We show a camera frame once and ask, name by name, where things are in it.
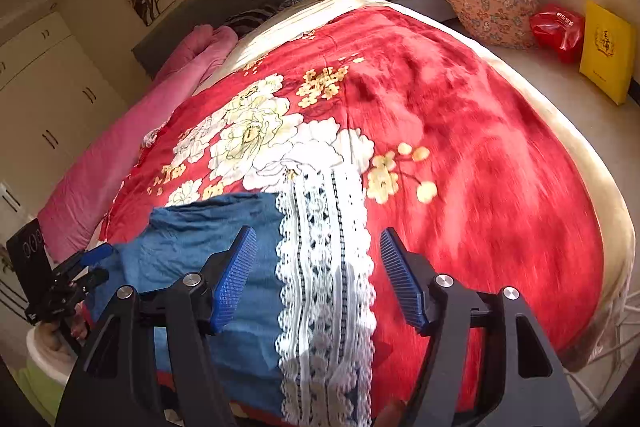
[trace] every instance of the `red plastic bag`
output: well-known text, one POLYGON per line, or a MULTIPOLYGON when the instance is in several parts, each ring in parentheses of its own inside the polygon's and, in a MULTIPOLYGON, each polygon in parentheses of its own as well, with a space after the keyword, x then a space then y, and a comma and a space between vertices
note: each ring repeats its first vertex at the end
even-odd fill
POLYGON ((547 4, 530 17, 531 31, 540 46, 556 50, 561 62, 578 62, 584 42, 584 17, 580 14, 547 4))

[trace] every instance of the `floral laundry basket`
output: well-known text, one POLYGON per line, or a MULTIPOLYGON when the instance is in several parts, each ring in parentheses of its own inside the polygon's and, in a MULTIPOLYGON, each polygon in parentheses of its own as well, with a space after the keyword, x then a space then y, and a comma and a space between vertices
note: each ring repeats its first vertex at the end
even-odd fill
POLYGON ((536 45, 529 17, 536 0, 447 0, 465 30, 482 44, 526 49, 536 45))

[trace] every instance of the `pink pillow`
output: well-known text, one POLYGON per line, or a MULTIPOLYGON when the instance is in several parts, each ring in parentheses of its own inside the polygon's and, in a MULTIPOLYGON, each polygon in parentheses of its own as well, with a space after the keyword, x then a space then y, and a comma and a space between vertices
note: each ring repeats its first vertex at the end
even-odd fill
POLYGON ((238 42, 227 26, 196 26, 156 74, 155 87, 94 141, 60 180, 38 213, 47 252, 64 261, 89 244, 140 155, 150 131, 172 113, 238 42))

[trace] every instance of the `white cabinet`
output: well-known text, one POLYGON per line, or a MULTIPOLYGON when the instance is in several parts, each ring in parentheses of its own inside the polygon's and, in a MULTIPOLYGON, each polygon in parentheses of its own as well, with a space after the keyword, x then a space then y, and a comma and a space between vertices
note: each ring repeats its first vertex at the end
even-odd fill
POLYGON ((13 73, 8 81, 0 76, 0 182, 35 216, 73 161, 126 104, 57 14, 0 47, 0 62, 13 73), (47 48, 38 36, 49 39, 47 48))

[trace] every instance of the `lace fabric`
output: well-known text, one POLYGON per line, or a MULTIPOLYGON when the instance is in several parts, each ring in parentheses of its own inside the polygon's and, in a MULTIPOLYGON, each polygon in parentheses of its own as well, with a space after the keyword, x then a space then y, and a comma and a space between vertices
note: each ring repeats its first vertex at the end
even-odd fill
POLYGON ((376 320, 361 177, 351 165, 298 176, 276 206, 284 214, 276 266, 284 420, 369 426, 376 320))

